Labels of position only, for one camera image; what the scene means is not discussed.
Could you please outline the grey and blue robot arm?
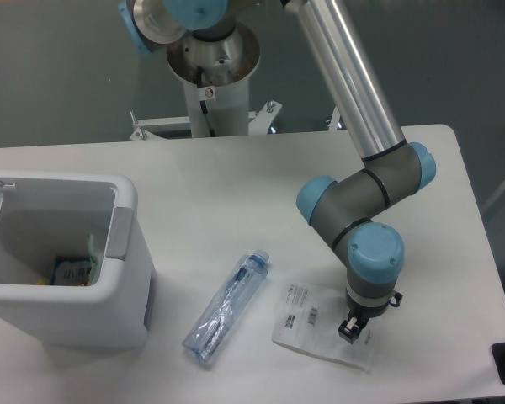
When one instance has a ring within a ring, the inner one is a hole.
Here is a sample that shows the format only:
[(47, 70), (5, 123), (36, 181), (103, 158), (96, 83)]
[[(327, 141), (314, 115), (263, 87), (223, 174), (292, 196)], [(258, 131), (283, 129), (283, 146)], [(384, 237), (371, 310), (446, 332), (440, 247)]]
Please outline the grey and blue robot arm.
[[(182, 82), (193, 137), (251, 133), (248, 80), (260, 49), (237, 20), (250, 1), (122, 1), (118, 9), (143, 55), (165, 50)], [(399, 233), (375, 217), (427, 186), (436, 163), (427, 148), (408, 142), (340, 1), (285, 1), (294, 14), (346, 125), (363, 168), (337, 181), (313, 178), (296, 205), (347, 269), (348, 316), (339, 335), (355, 341), (371, 318), (398, 306), (395, 285), (404, 262)]]

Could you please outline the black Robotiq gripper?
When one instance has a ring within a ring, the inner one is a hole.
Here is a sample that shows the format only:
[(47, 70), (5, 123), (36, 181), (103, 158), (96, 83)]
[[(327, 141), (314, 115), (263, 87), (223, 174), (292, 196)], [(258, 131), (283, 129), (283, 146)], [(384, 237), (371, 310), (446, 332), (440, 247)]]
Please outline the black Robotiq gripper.
[(359, 338), (370, 318), (382, 315), (390, 306), (399, 307), (402, 302), (402, 293), (395, 290), (378, 299), (365, 298), (352, 290), (347, 290), (346, 295), (349, 313), (339, 326), (338, 334), (348, 343)]

